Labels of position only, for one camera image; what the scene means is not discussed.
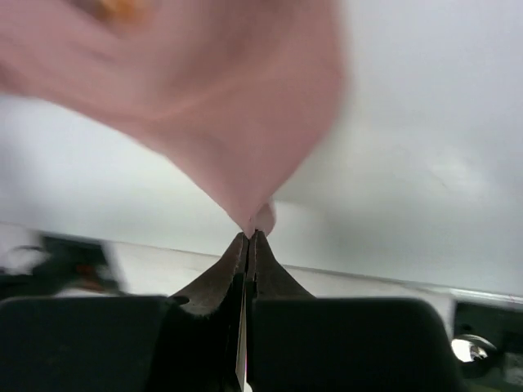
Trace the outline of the pink printed t shirt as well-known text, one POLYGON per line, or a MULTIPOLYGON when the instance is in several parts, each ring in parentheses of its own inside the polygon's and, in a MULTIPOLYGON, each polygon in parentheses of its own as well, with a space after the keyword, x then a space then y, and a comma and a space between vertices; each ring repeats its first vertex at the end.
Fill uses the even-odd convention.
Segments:
POLYGON ((335 1, 4 1, 1 89, 104 123, 179 167, 246 235, 335 123, 335 1))

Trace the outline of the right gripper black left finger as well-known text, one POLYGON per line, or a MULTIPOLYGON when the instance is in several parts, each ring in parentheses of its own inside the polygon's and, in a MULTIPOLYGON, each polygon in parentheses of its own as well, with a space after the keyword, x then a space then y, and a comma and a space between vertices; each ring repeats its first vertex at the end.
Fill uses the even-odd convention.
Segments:
POLYGON ((244 280, 248 238, 237 234, 221 258, 175 294, 190 318, 185 365, 195 365, 193 391, 242 391, 245 383, 244 280))

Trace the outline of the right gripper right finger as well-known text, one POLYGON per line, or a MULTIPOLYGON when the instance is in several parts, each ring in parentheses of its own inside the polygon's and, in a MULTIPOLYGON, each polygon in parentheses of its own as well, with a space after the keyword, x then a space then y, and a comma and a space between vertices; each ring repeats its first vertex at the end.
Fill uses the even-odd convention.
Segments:
POLYGON ((256 230, 249 239, 247 254, 247 383, 255 386, 254 310, 257 299, 312 300, 308 292, 276 260, 263 231, 256 230))

